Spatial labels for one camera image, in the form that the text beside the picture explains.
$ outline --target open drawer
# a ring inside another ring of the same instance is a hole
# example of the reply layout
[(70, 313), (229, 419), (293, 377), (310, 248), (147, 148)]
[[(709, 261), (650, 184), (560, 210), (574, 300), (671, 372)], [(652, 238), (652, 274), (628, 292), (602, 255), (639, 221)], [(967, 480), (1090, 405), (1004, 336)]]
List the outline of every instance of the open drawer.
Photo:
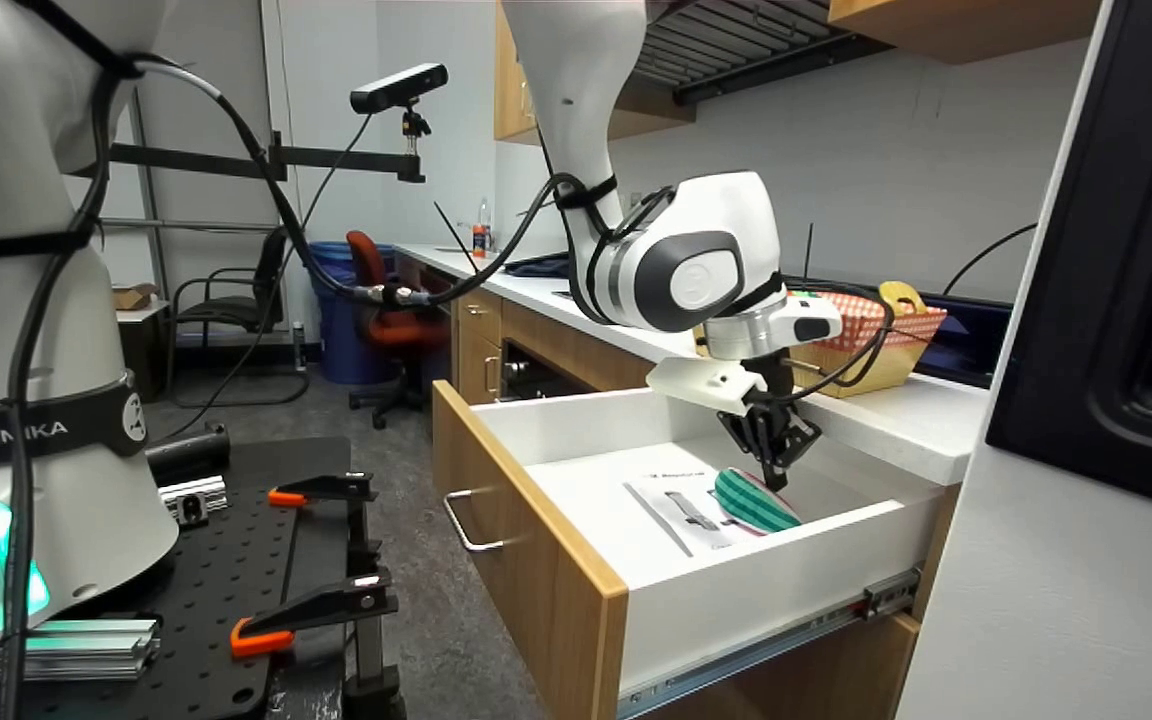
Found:
[(804, 520), (683, 550), (628, 480), (749, 468), (714, 410), (650, 389), (470, 406), (437, 384), (432, 475), (553, 717), (848, 609), (923, 555), (941, 489), (820, 441), (780, 491)]

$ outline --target red chair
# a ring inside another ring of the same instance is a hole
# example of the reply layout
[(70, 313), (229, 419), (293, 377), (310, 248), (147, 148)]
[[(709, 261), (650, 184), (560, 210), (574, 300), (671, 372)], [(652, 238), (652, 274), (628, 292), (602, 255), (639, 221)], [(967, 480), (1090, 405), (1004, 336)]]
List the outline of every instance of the red chair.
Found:
[[(350, 233), (350, 250), (360, 284), (386, 284), (386, 255), (368, 233)], [(360, 338), (402, 362), (402, 384), (377, 405), (371, 429), (386, 429), (393, 406), (428, 406), (426, 362), (449, 357), (449, 316), (437, 307), (360, 307)]]

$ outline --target camera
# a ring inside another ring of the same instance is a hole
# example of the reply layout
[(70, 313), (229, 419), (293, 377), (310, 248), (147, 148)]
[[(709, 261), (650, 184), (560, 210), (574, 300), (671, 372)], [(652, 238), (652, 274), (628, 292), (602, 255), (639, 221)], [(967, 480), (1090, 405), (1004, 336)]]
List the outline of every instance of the camera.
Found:
[(371, 111), (388, 111), (388, 109), (409, 109), (418, 96), (446, 86), (449, 85), (449, 66), (446, 62), (418, 62), (393, 77), (381, 77), (377, 85), (364, 85), (357, 90), (350, 90), (354, 111), (371, 114)]

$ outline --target basket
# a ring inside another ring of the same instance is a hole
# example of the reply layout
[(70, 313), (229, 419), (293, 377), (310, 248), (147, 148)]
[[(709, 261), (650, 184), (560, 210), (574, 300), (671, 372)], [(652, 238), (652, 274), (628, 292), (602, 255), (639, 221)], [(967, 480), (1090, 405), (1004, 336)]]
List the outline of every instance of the basket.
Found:
[[(796, 389), (817, 389), (825, 377), (841, 372), (872, 338), (872, 330), (884, 326), (884, 305), (882, 300), (841, 296), (841, 292), (820, 292), (820, 296), (841, 307), (844, 330), (838, 338), (825, 338), (825, 343), (791, 346)], [(892, 324), (876, 362), (865, 372), (865, 379), (852, 389), (830, 384), (820, 392), (825, 397), (865, 397), (865, 392), (904, 384), (908, 372), (920, 362), (923, 346), (932, 343), (932, 336), (941, 330), (941, 319), (943, 319), (943, 307), (901, 307), (897, 324)]]

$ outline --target white countertop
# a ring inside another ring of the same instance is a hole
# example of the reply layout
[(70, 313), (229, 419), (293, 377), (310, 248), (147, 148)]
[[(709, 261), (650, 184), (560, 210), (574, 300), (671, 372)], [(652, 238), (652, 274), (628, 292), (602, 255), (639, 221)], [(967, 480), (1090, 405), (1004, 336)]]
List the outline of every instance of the white countertop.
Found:
[[(473, 263), (459, 248), (428, 248), (409, 243), (396, 248), (428, 269), (441, 269), (449, 274), (470, 274)], [(691, 357), (691, 330), (639, 330), (639, 326), (607, 326), (589, 319), (567, 296), (567, 278), (538, 278), (538, 274), (504, 274), (495, 273), (490, 292), (525, 305), (555, 324), (567, 324), (575, 330), (602, 336), (634, 357), (666, 361), (666, 357)], [(967, 384), (950, 384), (936, 377), (914, 377), (901, 389), (872, 392), (872, 397), (807, 397), (807, 415), (838, 441), (882, 457), (897, 468), (914, 468), (918, 475), (927, 475), (936, 485), (959, 485), (967, 457), (982, 441), (982, 429), (988, 419), (988, 392)]]

